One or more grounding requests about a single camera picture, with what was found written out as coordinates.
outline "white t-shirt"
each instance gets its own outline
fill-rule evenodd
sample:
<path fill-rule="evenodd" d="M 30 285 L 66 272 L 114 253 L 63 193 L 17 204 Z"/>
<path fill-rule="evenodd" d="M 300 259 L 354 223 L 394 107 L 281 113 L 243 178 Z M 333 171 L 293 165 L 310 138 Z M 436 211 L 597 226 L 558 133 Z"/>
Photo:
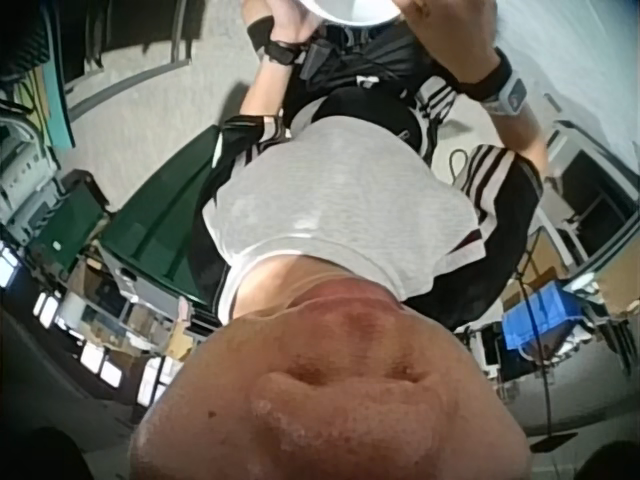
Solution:
<path fill-rule="evenodd" d="M 481 242 L 455 252 L 478 228 L 471 201 L 391 132 L 350 117 L 320 120 L 237 165 L 203 216 L 231 266 L 217 312 L 223 324 L 243 278 L 269 257 L 330 261 L 404 301 L 485 256 Z"/>

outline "green trash bin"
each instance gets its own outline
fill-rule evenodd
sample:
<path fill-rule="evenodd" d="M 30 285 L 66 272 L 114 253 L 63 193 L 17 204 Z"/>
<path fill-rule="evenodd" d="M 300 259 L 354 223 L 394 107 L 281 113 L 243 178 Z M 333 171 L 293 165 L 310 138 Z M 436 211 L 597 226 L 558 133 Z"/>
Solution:
<path fill-rule="evenodd" d="M 102 256 L 122 294 L 168 318 L 180 296 L 204 306 L 187 261 L 200 190 L 211 172 L 219 129 L 212 126 L 162 166 L 100 237 Z"/>

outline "neck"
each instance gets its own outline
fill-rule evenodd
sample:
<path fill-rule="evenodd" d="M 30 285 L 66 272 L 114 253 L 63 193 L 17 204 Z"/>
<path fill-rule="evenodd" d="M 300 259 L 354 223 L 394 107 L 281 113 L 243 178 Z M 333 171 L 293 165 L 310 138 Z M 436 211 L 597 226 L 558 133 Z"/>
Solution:
<path fill-rule="evenodd" d="M 347 270 L 318 258 L 295 255 L 269 258 L 242 280 L 233 318 L 256 312 L 272 315 L 320 283 L 349 277 L 353 275 Z"/>

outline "white bowl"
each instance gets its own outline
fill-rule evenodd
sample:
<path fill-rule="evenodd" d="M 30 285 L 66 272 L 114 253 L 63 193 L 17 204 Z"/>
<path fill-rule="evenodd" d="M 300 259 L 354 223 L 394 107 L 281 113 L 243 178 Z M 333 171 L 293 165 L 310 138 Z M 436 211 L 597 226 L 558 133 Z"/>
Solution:
<path fill-rule="evenodd" d="M 316 15 L 352 27 L 373 27 L 400 15 L 391 0 L 299 0 Z"/>

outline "black cable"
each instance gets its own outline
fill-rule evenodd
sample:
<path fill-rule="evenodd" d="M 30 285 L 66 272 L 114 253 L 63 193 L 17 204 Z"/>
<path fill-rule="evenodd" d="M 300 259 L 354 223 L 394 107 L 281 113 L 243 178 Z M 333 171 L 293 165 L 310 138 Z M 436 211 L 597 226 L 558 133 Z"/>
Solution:
<path fill-rule="evenodd" d="M 547 415 L 547 437 L 551 437 L 553 435 L 553 418 L 551 415 L 551 391 L 549 389 L 549 378 L 547 377 L 547 367 L 545 364 L 546 354 L 542 349 L 542 340 L 540 339 L 540 330 L 538 329 L 538 324 L 536 323 L 535 315 L 533 314 L 533 307 L 531 306 L 531 300 L 529 298 L 529 294 L 527 293 L 524 280 L 523 280 L 524 275 L 527 271 L 527 268 L 529 268 L 529 265 L 533 261 L 533 254 L 536 250 L 536 247 L 538 246 L 538 242 L 541 236 L 542 236 L 542 229 L 540 228 L 536 233 L 536 237 L 533 241 L 531 249 L 529 249 L 526 252 L 528 257 L 527 261 L 525 262 L 524 267 L 517 272 L 516 280 L 518 282 L 518 285 L 520 286 L 520 291 L 522 292 L 522 295 L 525 300 L 525 304 L 527 306 L 527 312 L 529 313 L 529 318 L 531 319 L 533 334 L 535 335 L 535 338 L 536 338 L 536 346 L 538 347 L 538 352 L 540 352 L 540 357 L 542 360 L 540 368 L 542 373 L 542 382 L 544 384 L 544 401 L 545 401 L 546 415 Z"/>
<path fill-rule="evenodd" d="M 456 148 L 453 152 L 451 152 L 451 155 L 449 155 L 449 171 L 451 172 L 451 178 L 453 178 L 454 182 L 458 179 L 458 175 L 456 175 L 456 171 L 453 168 L 453 158 L 459 153 L 464 155 L 464 166 L 462 167 L 463 170 L 464 170 L 464 167 L 466 167 L 467 164 L 469 163 L 469 154 L 467 153 L 466 150 L 462 148 Z"/>

